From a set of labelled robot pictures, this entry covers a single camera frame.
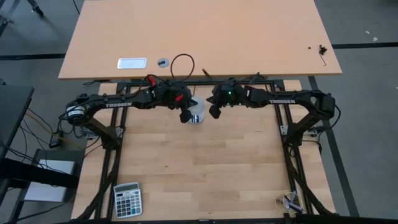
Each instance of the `gray calculator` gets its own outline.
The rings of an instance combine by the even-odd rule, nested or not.
[[[119,184],[113,187],[116,216],[134,217],[142,214],[141,190],[139,184]]]

